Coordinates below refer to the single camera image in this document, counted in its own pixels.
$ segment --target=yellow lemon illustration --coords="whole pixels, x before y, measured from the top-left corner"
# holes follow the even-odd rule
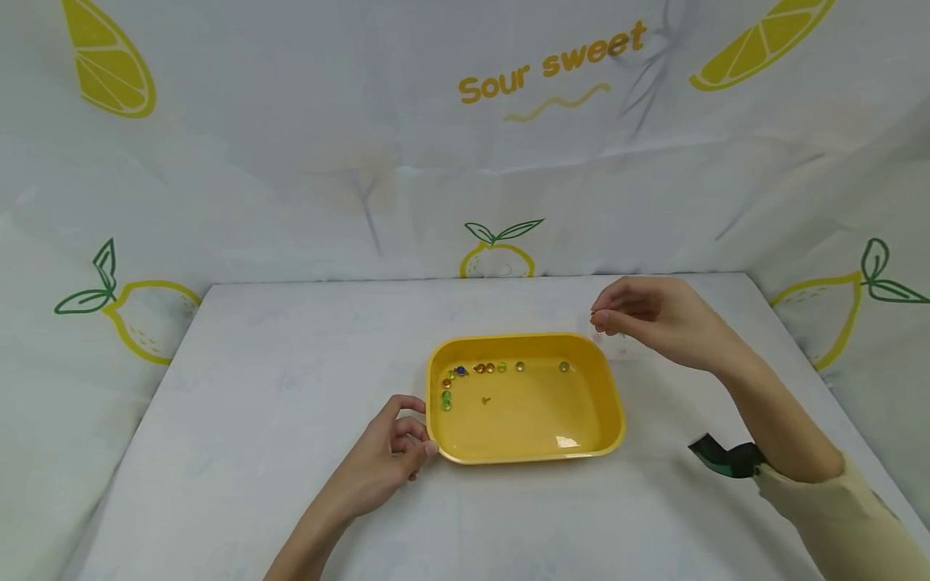
[[[61,0],[74,45],[81,96],[107,112],[145,117],[155,108],[155,84],[128,37],[90,0]]]
[[[930,303],[930,298],[904,284],[879,278],[890,257],[888,245],[872,238],[858,271],[803,281],[772,299],[772,309],[818,371],[829,367],[846,348],[862,307],[863,286],[871,298],[881,302]]]
[[[55,307],[55,312],[100,311],[113,321],[120,340],[133,353],[152,363],[171,363],[200,306],[200,297],[183,284],[162,280],[125,284],[116,297],[113,294],[116,288],[113,238],[94,257],[93,265],[100,275],[102,288],[70,295]]]
[[[758,73],[807,36],[833,6],[834,0],[781,0],[758,24],[751,26],[713,59],[691,85],[716,91],[741,83]]]
[[[480,242],[462,259],[458,275],[461,278],[533,276],[536,270],[533,258],[517,246],[497,242],[518,238],[536,228],[542,221],[539,219],[521,222],[510,226],[497,236],[477,222],[468,222],[465,228]]]

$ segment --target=white tablecloth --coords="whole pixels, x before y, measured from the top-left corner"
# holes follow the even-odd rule
[[[613,278],[214,286],[65,578],[261,578],[388,396],[423,395],[436,345],[586,331]],[[930,534],[749,278],[687,278],[930,552]],[[614,454],[494,467],[439,458],[349,530],[326,576],[819,579],[752,482],[713,474],[686,449],[706,431],[727,447],[749,439],[716,379],[643,350],[621,359],[611,367],[629,428]]]

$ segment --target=beige sleeve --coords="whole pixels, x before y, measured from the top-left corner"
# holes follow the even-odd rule
[[[827,581],[930,581],[930,563],[895,513],[847,457],[840,477],[818,484],[763,464],[759,494],[798,530]]]

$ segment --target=yellow plastic tray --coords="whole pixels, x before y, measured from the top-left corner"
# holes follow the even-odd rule
[[[479,374],[478,363],[505,363]],[[517,371],[523,362],[524,371]],[[569,364],[568,371],[560,363]],[[449,371],[466,376],[444,387]],[[427,368],[426,426],[440,453],[459,464],[603,456],[626,434],[623,405],[601,350],[581,335],[464,337],[443,343]],[[443,409],[442,393],[452,394]]]

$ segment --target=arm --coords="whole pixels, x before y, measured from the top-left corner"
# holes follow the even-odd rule
[[[825,578],[930,581],[930,563],[894,513],[688,283],[620,279],[594,302],[591,323],[720,379],[768,463],[756,478],[760,494],[791,521]]]
[[[623,278],[592,310],[598,331],[625,333],[676,363],[715,374],[778,472],[799,482],[843,472],[843,455],[775,372],[685,281]]]
[[[380,507],[438,452],[426,427],[402,409],[426,413],[419,398],[394,395],[368,424],[275,557],[265,581],[319,581],[342,534]]]

